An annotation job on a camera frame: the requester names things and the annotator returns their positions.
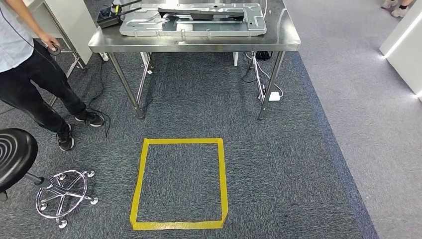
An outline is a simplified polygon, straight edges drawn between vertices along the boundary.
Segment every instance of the gray carpet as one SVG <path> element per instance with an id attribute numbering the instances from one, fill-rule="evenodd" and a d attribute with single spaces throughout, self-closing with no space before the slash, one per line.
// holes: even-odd
<path id="1" fill-rule="evenodd" d="M 384 0 L 285 0 L 299 53 L 381 239 L 422 238 L 422 103 L 381 57 Z"/>
<path id="2" fill-rule="evenodd" d="M 34 209 L 36 189 L 22 180 L 1 204 L 5 238 L 362 238 L 320 128 L 301 86 L 292 54 L 286 54 L 280 86 L 286 95 L 258 121 L 255 85 L 240 80 L 246 69 L 231 64 L 231 53 L 154 54 L 147 78 L 145 120 L 135 117 L 110 63 L 103 67 L 104 94 L 93 103 L 112 119 L 103 128 L 75 122 L 58 101 L 55 108 L 74 126 L 76 146 L 61 152 L 55 135 L 23 113 L 0 115 L 2 127 L 28 130 L 39 141 L 31 172 L 52 175 L 65 169 L 93 169 L 90 193 L 58 229 Z M 137 54 L 118 54 L 132 85 L 139 81 Z M 99 56 L 70 82 L 84 100 L 99 90 Z M 229 214 L 221 230 L 134 232 L 129 210 L 142 139 L 222 137 Z M 219 218 L 218 163 L 212 145 L 154 145 L 147 159 L 139 221 L 196 221 Z"/>

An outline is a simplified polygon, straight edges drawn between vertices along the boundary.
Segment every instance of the person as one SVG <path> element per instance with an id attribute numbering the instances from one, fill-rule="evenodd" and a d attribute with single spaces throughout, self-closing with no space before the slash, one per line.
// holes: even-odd
<path id="1" fill-rule="evenodd" d="M 404 17 L 406 13 L 408 12 L 408 6 L 413 2 L 414 0 L 403 0 L 402 4 L 398 6 L 394 11 L 391 12 L 391 15 L 394 17 Z M 398 0 L 385 0 L 382 4 L 382 8 L 389 9 L 392 6 L 396 6 L 399 4 Z"/>
<path id="2" fill-rule="evenodd" d="M 60 47 L 56 38 L 40 28 L 22 0 L 0 0 L 0 100 L 27 113 L 41 127 L 57 133 L 60 149 L 70 150 L 75 144 L 71 125 L 43 100 L 30 80 L 60 98 L 77 121 L 99 127 L 105 119 L 87 109 L 47 48 L 31 37 L 6 4 L 47 47 L 53 51 L 56 50 L 53 44 Z"/>

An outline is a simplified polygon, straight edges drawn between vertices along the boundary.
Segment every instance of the light blue shirt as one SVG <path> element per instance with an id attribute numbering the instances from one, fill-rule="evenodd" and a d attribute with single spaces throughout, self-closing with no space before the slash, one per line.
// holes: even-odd
<path id="1" fill-rule="evenodd" d="M 0 14 L 0 73 L 17 67 L 22 62 L 26 61 L 34 49 L 33 39 L 24 26 L 20 24 L 16 15 L 9 11 L 5 6 L 4 1 L 0 0 L 0 8 L 4 17 Z M 14 29 L 31 45 L 26 43 L 7 23 L 14 27 Z"/>

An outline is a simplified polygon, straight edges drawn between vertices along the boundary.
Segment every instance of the yellow tape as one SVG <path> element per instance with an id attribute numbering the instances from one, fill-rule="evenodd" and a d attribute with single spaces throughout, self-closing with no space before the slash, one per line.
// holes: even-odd
<path id="1" fill-rule="evenodd" d="M 218 146 L 218 167 L 220 178 L 221 219 L 204 222 L 137 222 L 138 206 L 141 197 L 142 180 L 145 172 L 146 157 L 150 144 L 185 144 L 185 143 L 216 143 Z M 138 179 L 133 194 L 129 221 L 134 230 L 165 230 L 165 229 L 219 229 L 224 225 L 228 214 L 227 182 L 225 177 L 224 146 L 222 138 L 168 138 L 144 139 L 139 164 Z"/>

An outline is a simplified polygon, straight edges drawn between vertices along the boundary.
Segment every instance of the chrome stool base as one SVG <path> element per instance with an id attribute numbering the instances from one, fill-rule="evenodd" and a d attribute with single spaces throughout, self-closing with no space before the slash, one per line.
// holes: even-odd
<path id="1" fill-rule="evenodd" d="M 71 177 L 71 175 L 76 175 L 76 178 L 69 185 L 63 185 L 62 181 L 67 177 Z M 87 179 L 93 177 L 94 175 L 94 171 L 84 171 L 81 173 L 76 170 L 67 170 L 50 177 L 48 180 L 41 180 L 41 182 L 38 184 L 36 183 L 41 187 L 35 200 L 35 207 L 37 212 L 45 218 L 55 219 L 59 228 L 65 228 L 68 222 L 63 218 L 74 211 L 83 200 L 88 200 L 92 205 L 97 204 L 97 197 L 90 197 L 86 195 L 88 188 Z M 83 180 L 84 187 L 83 190 L 79 189 L 79 192 L 75 192 L 73 187 L 79 180 Z M 70 199 L 77 198 L 78 200 L 77 202 L 73 203 L 73 205 L 70 205 L 67 211 L 63 212 L 62 210 L 65 198 L 69 197 Z M 45 211 L 48 207 L 47 202 L 53 199 L 58 199 L 59 203 L 57 205 L 57 209 L 55 210 L 56 213 L 52 215 L 51 212 L 47 213 Z"/>

